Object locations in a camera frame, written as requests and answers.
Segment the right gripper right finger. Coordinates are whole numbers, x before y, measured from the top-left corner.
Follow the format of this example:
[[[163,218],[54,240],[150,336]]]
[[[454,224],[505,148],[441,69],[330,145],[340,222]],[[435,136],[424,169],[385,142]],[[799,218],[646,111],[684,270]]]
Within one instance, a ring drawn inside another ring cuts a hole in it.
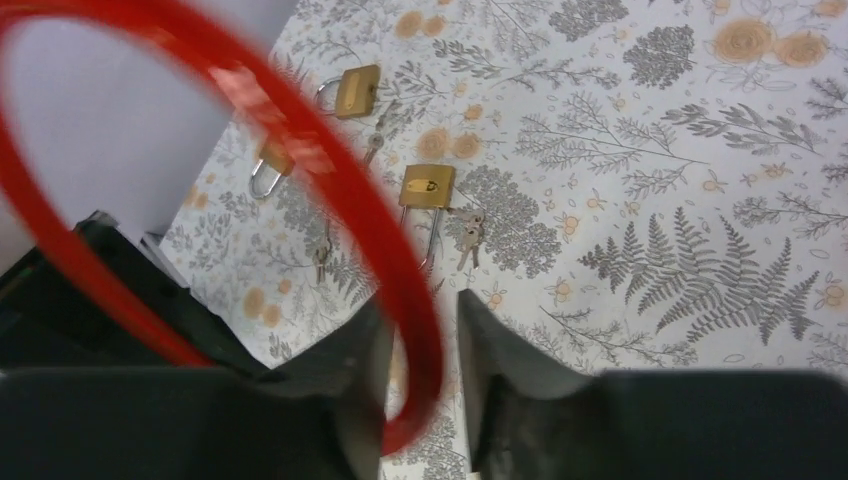
[[[814,370],[580,373],[457,296],[482,479],[843,479],[847,385]]]

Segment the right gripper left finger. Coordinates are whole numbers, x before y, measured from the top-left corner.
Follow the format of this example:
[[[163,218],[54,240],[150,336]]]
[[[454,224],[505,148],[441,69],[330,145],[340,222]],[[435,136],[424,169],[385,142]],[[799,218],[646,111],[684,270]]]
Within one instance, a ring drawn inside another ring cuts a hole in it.
[[[393,329],[374,301],[279,367],[1,376],[5,479],[375,479]]]

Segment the small metal key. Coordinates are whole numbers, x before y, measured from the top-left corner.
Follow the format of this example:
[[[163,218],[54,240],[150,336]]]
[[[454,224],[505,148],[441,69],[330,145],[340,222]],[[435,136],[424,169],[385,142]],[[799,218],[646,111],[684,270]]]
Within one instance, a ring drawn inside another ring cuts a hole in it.
[[[323,283],[326,279],[326,265],[331,251],[331,219],[326,217],[321,230],[321,235],[316,240],[312,252],[312,260],[315,267],[315,280],[317,284]]]

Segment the silver key bunch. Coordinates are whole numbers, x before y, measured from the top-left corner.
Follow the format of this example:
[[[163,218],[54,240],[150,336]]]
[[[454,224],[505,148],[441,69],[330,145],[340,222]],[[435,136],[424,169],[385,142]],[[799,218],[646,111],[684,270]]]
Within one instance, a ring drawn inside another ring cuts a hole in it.
[[[468,259],[471,259],[473,269],[477,269],[479,262],[479,247],[484,239],[485,212],[482,209],[460,209],[449,208],[448,212],[463,221],[463,231],[459,241],[460,258],[457,270],[462,271]]]

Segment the small brass padlock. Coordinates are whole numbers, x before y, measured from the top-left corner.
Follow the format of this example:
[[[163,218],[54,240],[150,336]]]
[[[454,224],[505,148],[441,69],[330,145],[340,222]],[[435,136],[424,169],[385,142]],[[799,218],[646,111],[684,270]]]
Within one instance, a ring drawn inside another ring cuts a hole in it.
[[[432,210],[427,249],[418,266],[423,270],[433,257],[442,213],[450,207],[456,168],[446,164],[413,164],[405,169],[398,204],[402,207],[400,226],[413,209]]]

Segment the red cable lock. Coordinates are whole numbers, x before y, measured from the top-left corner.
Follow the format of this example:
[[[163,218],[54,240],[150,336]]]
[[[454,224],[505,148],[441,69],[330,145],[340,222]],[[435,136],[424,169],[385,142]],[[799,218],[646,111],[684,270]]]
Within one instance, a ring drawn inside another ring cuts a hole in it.
[[[382,451],[391,455],[415,442],[435,412],[443,383],[436,307],[402,227],[313,103],[243,39],[181,1],[5,1],[1,32],[8,35],[35,17],[79,18],[169,54],[288,151],[358,243],[380,282],[383,313],[404,343],[407,395],[400,412],[384,424]],[[8,127],[1,130],[1,187],[42,251],[77,239],[31,175]]]

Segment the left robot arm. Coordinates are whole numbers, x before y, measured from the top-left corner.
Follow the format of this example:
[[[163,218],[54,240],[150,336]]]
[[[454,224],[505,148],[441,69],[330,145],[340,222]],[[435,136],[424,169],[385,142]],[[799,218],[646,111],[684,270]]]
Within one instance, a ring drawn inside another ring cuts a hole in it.
[[[267,367],[225,321],[97,212],[70,246],[34,247],[1,270],[1,367]]]

